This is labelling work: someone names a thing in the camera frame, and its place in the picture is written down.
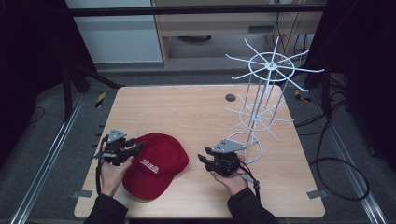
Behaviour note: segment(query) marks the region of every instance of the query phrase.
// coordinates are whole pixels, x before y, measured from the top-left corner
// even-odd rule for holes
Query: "cap brim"
[[[130,167],[122,179],[125,189],[142,200],[154,200],[160,197],[169,187],[173,176],[151,176],[140,172],[137,167]]]

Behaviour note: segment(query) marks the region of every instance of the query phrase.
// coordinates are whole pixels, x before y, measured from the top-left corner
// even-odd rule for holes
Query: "hand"
[[[244,157],[239,155],[238,158],[240,161],[245,160]],[[235,174],[229,177],[224,177],[214,171],[210,172],[210,174],[212,174],[213,177],[215,177],[215,180],[219,181],[221,184],[224,185],[224,187],[228,190],[231,196],[234,196],[236,193],[238,193],[242,189],[245,189],[248,186],[248,182],[241,176],[241,174],[244,173],[245,172],[242,169],[238,169]]]
[[[133,159],[133,157],[128,158],[128,160],[120,166],[114,166],[107,161],[103,162],[100,176],[102,180],[101,193],[109,197],[114,197],[126,170],[132,165]]]

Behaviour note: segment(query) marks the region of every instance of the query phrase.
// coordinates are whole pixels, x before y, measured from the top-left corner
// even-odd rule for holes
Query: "black curtain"
[[[34,113],[40,92],[61,84],[70,64],[96,72],[74,19],[49,14],[50,8],[68,9],[64,0],[0,1],[1,165]],[[85,75],[75,71],[73,76]]]
[[[329,0],[305,66],[346,75],[346,96],[376,155],[396,171],[396,1]],[[308,75],[305,86],[328,80]]]

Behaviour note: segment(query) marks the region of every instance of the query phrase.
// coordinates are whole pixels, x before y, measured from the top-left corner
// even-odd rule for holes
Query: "person's arm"
[[[128,208],[119,203],[117,200],[100,194],[96,200],[95,205],[90,215],[85,219],[84,224],[121,224],[125,219]]]
[[[228,190],[231,197],[227,202],[233,220],[237,224],[278,224],[278,220],[262,207],[261,202],[248,187],[248,182],[242,178],[244,173],[239,169],[235,174],[224,177],[216,172],[210,172]]]
[[[102,191],[95,200],[95,205],[84,224],[120,224],[123,223],[128,208],[113,199],[126,170],[132,165],[132,157],[120,166],[108,162],[102,164]]]
[[[231,196],[227,205],[235,223],[279,223],[272,213],[262,207],[262,204],[249,187],[246,187],[234,196]]]

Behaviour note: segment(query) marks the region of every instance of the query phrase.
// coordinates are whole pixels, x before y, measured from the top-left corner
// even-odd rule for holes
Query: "black sleeve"
[[[127,212],[128,208],[117,200],[105,194],[100,194],[96,198],[95,205],[84,224],[121,224],[124,222]]]
[[[278,224],[272,213],[262,207],[249,187],[228,200],[228,209],[236,224]]]

